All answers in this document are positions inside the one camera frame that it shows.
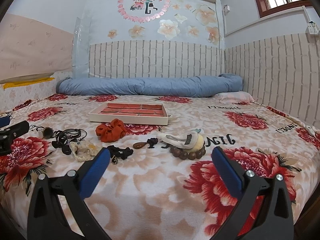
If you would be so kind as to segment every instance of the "red flower print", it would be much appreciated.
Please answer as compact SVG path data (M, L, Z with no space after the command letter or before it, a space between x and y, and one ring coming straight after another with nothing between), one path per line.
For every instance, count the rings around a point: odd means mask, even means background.
M12 109L12 111L17 111L17 110L19 110L21 108L24 108L24 107L30 105L31 102L32 102L32 100L29 99L29 100L25 101L23 104L16 106L14 109Z
M285 166L285 159L276 154L266 155L264 153L255 153L250 149L241 147L240 149L225 149L224 152L231 160L236 160L245 170L253 170L257 175L273 178L276 174L284 176L290 199L295 200L296 191L293 188L291 170ZM189 179L185 180L185 189L193 194L200 194L206 204L205 212L211 214L217 213L216 224L206 226L205 233L209 236L214 235L221 225L226 221L237 203L211 161L199 161L191 165L191 174ZM262 204L263 196L257 197L257 200L250 212L250 216L239 235L247 233L253 226L254 220Z
M27 121L37 121L37 120L46 119L48 116L52 116L56 113L60 113L62 109L63 109L62 107L43 108L39 111L35 111L35 112L28 114L29 118L27 119Z
M307 130L303 128L297 128L296 132L298 133L298 136L302 138L306 142L312 143L317 149L320 149L320 135L316 134L316 138L311 136Z
M154 130L159 130L159 125L144 125L144 124L125 124L125 129L128 135L148 134Z
M53 94L52 96L49 96L47 99L50 101L58 101L61 99L67 99L68 96L62 95L62 94Z
M113 101L116 99L118 99L118 97L114 95L101 95L101 96L90 97L89 101L107 102L107 101Z
M251 127L253 130L264 130L268 128L267 123L255 115L225 112L225 116L227 116L236 125L241 127Z
M279 115L281 115L281 116L283 116L283 117L286 117L286 114L285 114L285 113L283 113L283 112L281 112L281 111L279 111L279 110L277 110L277 109L274 109L274 108L271 107L271 106L266 106L266 108L268 108L269 110L271 110L271 111L274 112L275 114L279 114Z
M177 103L192 103L192 100L189 98L182 98L182 97L159 97L157 100L167 101L167 102L177 102Z
M250 102L242 101L242 102L237 102L237 103L233 103L233 104L241 105L241 106L247 106L247 105L250 105Z
M0 185L8 192L12 184L27 183L27 190L31 185L31 172L37 174L45 172L49 142L42 138L17 138L11 145L12 153L0 157Z

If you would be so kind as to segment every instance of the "small bell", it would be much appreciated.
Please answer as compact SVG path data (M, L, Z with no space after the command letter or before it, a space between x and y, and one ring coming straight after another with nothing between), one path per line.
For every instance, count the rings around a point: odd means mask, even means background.
M113 164L118 164L118 159L115 155L113 155L113 157L111 158L111 161Z

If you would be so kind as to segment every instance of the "red brick pattern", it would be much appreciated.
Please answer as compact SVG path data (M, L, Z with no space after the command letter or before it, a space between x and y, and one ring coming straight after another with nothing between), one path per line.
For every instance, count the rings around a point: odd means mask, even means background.
M161 105L138 105L109 103L101 114L131 116L164 116Z

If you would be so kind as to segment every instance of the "bed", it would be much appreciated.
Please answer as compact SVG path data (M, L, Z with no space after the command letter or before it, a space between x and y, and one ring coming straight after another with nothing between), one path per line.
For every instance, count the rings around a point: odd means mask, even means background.
M102 143L95 133L99 123L89 122L88 113L103 102L157 100L169 115L167 126L126 124L126 136ZM29 133L15 140L12 155L0 157L0 203L23 230L27 229L37 174L63 176L82 164L53 148L51 140L39 138L38 126L84 129L88 134L85 140L97 148L132 148L134 143L145 142L160 132L180 135L201 129L206 155L200 160L175 158L159 142L154 149L145 146L134 150L127 160L108 166L85 202L113 239L210 239L236 205L212 164L210 153L216 146L260 176L282 174L292 201L294 222L320 181L318 138L289 116L256 103L223 103L214 98L54 94L16 107L11 125L23 120L29 121ZM71 228L81 233L63 197L60 203ZM260 204L258 198L242 233L252 226Z

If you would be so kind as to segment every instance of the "electrical outlet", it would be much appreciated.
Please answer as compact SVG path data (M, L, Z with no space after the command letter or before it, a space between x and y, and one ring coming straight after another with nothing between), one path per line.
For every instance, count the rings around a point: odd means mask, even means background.
M223 10L224 10L224 14L227 14L228 12L230 12L230 6L229 5L225 5L223 7Z
M311 35L318 35L319 34L319 28L317 24L314 22L309 22L308 23L308 30Z

